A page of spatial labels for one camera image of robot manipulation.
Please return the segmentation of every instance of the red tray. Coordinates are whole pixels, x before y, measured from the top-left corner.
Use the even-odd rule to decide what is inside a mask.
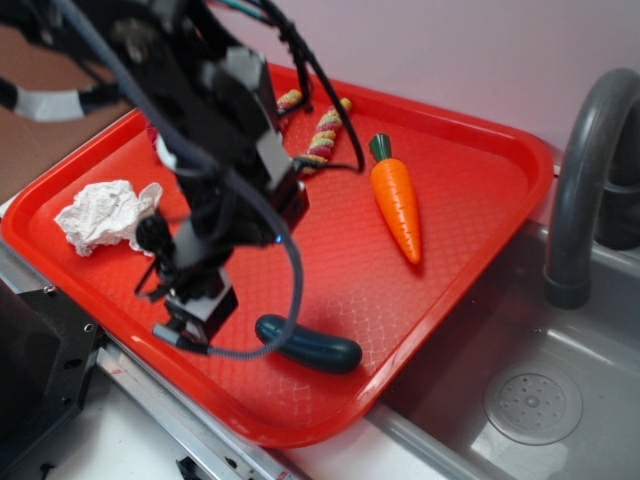
[[[277,93],[295,87],[273,68]],[[136,355],[229,428],[258,444],[288,448],[326,439],[361,417],[546,193],[552,160],[523,132],[412,101],[335,83],[352,100],[366,148],[390,135],[394,156],[412,171],[423,230],[423,261],[411,265],[373,199],[368,171],[325,171],[307,181],[311,208],[294,232],[305,265],[300,323],[357,340],[364,356],[348,375],[319,373],[278,355],[241,362],[178,351],[151,334],[166,321],[162,302],[133,290],[150,259],[122,242],[76,255],[53,218],[85,185],[127,179],[136,192],[161,183],[165,215],[185,214],[175,180],[154,157],[138,113],[71,154],[17,198],[2,220],[6,241],[90,312]],[[329,105],[291,121],[285,146],[303,152]],[[333,159],[355,162],[345,132]],[[373,160],[368,155],[368,168]],[[239,248],[227,264],[240,307],[213,343],[260,344],[255,320],[286,315],[292,280],[280,246]]]

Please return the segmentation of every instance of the faucet spout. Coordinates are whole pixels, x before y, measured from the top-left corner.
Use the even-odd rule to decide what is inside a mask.
[[[604,74],[585,99],[569,138],[554,200],[544,268],[547,301],[584,305],[593,240],[640,245],[640,75]]]

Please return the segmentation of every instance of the white tissue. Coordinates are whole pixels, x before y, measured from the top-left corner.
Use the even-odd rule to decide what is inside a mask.
[[[157,208],[162,187],[152,183],[136,196],[126,180],[87,185],[55,218],[76,247],[78,255],[91,255],[98,245],[115,245],[129,240],[133,250],[142,251],[136,242],[138,221]]]

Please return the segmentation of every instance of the gray sink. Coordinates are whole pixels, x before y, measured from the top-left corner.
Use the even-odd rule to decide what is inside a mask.
[[[545,240],[525,225],[381,402],[465,476],[640,478],[640,261],[594,248],[590,302],[560,310]]]

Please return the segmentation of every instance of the drain cover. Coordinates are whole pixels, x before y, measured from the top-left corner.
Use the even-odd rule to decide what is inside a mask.
[[[484,407],[503,435],[525,445],[547,445],[569,435],[582,416],[575,382],[551,365],[523,362],[496,375]]]

